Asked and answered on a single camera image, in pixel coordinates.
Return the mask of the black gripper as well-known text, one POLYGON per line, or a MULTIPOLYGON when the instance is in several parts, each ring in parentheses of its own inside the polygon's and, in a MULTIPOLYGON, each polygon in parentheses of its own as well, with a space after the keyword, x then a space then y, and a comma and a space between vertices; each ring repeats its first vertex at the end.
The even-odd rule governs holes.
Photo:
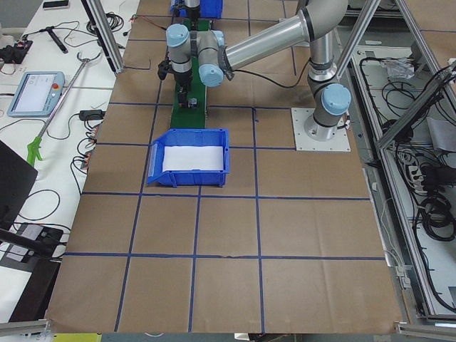
POLYGON ((180 107, 186 107, 188 103, 188 93, 191 90, 191 80, 176 82, 176 95, 180 107))

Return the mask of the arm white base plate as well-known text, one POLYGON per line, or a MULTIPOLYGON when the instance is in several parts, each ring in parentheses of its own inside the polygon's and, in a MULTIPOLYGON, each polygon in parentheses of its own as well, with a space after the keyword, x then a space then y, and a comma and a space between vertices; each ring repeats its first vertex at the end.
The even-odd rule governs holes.
POLYGON ((343 118, 336 126, 326 128, 314 120, 313 108, 292 108, 296 150, 299 152, 350 152, 348 133, 343 118))

